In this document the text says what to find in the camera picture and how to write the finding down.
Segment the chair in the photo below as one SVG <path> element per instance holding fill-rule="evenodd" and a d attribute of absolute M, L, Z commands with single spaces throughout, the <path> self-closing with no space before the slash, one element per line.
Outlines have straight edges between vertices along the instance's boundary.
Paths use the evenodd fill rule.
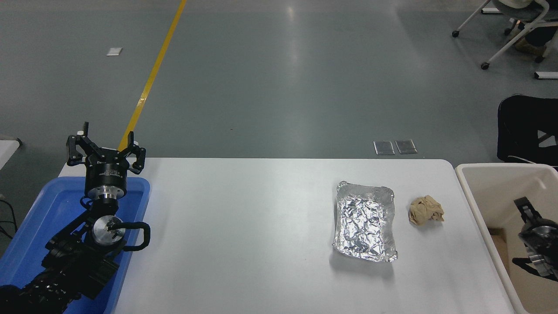
<path fill-rule="evenodd" d="M 498 159 L 509 163 L 558 166 L 557 145 L 539 147 L 558 136 L 558 98 L 510 96 L 498 107 Z"/>
<path fill-rule="evenodd" d="M 525 28 L 519 32 L 512 40 L 510 40 L 504 47 L 498 50 L 490 59 L 486 62 L 483 62 L 480 66 L 481 69 L 486 70 L 490 66 L 490 63 L 503 54 L 506 50 L 508 50 L 513 44 L 515 44 L 519 39 L 521 39 L 524 35 L 527 35 L 530 31 L 537 27 L 544 27 L 544 26 L 558 26 L 558 21 L 549 21 L 548 20 L 556 20 L 558 19 L 558 9 L 551 9 L 549 3 L 546 0 L 534 0 L 539 5 L 531 3 L 529 6 L 521 9 L 515 9 L 512 7 L 508 7 L 499 0 L 485 0 L 484 3 L 473 12 L 466 20 L 459 26 L 455 31 L 451 33 L 451 35 L 455 38 L 459 36 L 459 32 L 461 29 L 469 23 L 469 21 L 477 15 L 487 4 L 488 2 L 492 1 L 494 6 L 500 10 L 500 12 L 506 16 L 509 16 L 513 19 L 512 27 L 507 28 L 504 31 L 504 35 L 509 35 L 512 29 L 517 24 L 517 21 L 522 21 L 525 23 Z M 552 45 L 558 38 L 557 36 L 558 31 L 552 38 L 550 42 L 547 43 L 546 51 L 542 56 L 538 56 L 535 59 L 535 62 L 540 63 L 546 58 L 551 50 Z"/>

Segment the shoe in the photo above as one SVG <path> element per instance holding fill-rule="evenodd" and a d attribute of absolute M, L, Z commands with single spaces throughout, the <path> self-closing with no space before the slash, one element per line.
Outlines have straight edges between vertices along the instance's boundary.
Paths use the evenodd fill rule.
<path fill-rule="evenodd" d="M 525 38 L 521 38 L 513 45 L 517 51 L 521 51 L 522 53 L 532 54 L 536 56 L 542 56 L 545 53 L 546 46 L 533 46 L 527 42 Z"/>

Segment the white table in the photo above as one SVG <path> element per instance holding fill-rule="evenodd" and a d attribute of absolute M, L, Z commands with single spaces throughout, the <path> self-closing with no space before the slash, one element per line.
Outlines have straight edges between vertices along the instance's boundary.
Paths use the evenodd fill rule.
<path fill-rule="evenodd" d="M 141 176 L 151 244 L 116 313 L 513 313 L 447 161 L 148 158 Z M 342 180 L 393 189 L 394 263 L 331 247 Z M 446 221 L 415 227 L 426 194 Z"/>

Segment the black chair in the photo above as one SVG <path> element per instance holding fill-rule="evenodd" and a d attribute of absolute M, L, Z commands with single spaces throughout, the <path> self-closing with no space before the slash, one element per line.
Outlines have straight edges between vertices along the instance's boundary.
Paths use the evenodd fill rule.
<path fill-rule="evenodd" d="M 539 147 L 558 135 L 558 99 L 513 95 L 498 107 L 498 158 L 510 163 L 558 166 L 557 145 Z"/>

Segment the crumpled paper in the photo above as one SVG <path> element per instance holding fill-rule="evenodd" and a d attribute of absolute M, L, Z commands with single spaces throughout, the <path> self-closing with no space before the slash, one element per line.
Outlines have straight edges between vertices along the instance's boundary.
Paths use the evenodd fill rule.
<path fill-rule="evenodd" d="M 430 195 L 416 198 L 409 209 L 409 220 L 417 226 L 422 226 L 429 220 L 444 221 L 442 205 Z"/>

